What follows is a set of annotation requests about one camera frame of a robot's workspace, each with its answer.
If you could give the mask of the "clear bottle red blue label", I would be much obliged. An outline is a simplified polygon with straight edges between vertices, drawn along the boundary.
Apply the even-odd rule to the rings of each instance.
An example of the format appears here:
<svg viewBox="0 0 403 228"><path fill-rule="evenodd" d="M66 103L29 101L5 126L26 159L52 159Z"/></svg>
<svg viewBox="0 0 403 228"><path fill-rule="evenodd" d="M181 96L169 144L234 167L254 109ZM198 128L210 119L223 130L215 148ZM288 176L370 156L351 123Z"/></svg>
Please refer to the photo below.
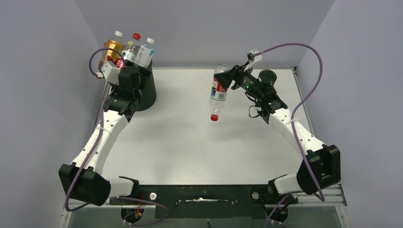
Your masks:
<svg viewBox="0 0 403 228"><path fill-rule="evenodd" d="M218 121L219 114L224 109L226 95L227 89L224 89L221 83L215 77L213 77L210 95L210 111L212 121Z"/></svg>

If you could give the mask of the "black plastic waste bin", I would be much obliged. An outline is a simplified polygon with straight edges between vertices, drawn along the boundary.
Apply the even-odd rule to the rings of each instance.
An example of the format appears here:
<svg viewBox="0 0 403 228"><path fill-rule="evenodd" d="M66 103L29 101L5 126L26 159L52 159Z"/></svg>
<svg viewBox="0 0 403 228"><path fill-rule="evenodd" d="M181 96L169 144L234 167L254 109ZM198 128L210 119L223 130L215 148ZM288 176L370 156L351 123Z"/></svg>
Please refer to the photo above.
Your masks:
<svg viewBox="0 0 403 228"><path fill-rule="evenodd" d="M148 68L140 67L140 73L142 74L142 99L136 111L144 111L150 108L156 101L157 93L155 88L154 76L153 76L153 61L150 62Z"/></svg>

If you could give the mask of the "clear bottle blue white label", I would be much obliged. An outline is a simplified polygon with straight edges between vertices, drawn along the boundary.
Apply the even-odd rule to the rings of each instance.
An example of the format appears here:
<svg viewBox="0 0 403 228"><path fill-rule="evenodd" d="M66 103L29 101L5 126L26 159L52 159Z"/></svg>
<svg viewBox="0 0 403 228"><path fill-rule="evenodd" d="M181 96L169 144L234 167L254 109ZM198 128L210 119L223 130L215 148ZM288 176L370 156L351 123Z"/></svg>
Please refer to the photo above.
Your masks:
<svg viewBox="0 0 403 228"><path fill-rule="evenodd" d="M146 41L145 45L141 45L139 47L139 51L137 53L136 59L135 59L135 64L139 65L141 67L145 67L148 68L153 56L154 56L154 48L153 48L153 44L154 44L154 39L152 38L148 38Z"/></svg>

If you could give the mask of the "gold red tea bottle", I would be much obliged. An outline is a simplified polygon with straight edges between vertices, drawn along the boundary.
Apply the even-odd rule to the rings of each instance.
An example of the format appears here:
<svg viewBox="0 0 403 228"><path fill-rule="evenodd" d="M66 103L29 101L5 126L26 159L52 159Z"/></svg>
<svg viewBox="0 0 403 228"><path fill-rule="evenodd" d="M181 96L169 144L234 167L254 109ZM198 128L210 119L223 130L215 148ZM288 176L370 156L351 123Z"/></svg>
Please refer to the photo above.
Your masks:
<svg viewBox="0 0 403 228"><path fill-rule="evenodd" d="M123 40L122 40L123 34L120 31L115 31L115 34L113 37L109 38L103 45L104 48L112 48L119 53L121 53L123 49ZM116 63L116 61L119 59L119 55L112 51L112 50L104 50L102 54L102 58L99 61L98 64L98 69L101 70L102 65L104 64L105 61L112 61Z"/></svg>

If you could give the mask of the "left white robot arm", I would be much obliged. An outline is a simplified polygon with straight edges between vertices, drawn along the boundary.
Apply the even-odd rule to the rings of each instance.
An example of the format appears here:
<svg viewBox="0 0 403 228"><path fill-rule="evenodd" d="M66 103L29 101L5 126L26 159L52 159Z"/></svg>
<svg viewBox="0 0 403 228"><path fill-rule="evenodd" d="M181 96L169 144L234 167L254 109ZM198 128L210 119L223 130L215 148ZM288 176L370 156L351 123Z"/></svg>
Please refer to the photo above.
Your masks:
<svg viewBox="0 0 403 228"><path fill-rule="evenodd" d="M102 102L99 122L80 154L58 171L67 210L70 199L102 206L109 198L132 195L138 185L128 177L105 178L102 171L119 134L144 100L143 90L153 71L138 65L118 68L104 64L97 75L112 85L112 91Z"/></svg>

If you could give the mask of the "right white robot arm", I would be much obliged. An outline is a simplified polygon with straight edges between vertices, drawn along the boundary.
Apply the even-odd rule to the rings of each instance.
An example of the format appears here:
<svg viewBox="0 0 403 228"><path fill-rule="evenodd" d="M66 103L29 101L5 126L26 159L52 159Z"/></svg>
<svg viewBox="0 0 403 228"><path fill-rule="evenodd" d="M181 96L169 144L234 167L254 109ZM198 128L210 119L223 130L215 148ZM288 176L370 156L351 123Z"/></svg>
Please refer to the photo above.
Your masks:
<svg viewBox="0 0 403 228"><path fill-rule="evenodd" d="M245 66L214 74L214 80L224 89L245 90L260 116L276 129L302 157L295 174L287 174L269 181L267 196L270 201L281 202L288 193L303 192L312 195L337 184L341 180L340 150L335 145L326 145L307 130L292 114L278 96L274 84L277 75L271 70L262 70L258 77Z"/></svg>

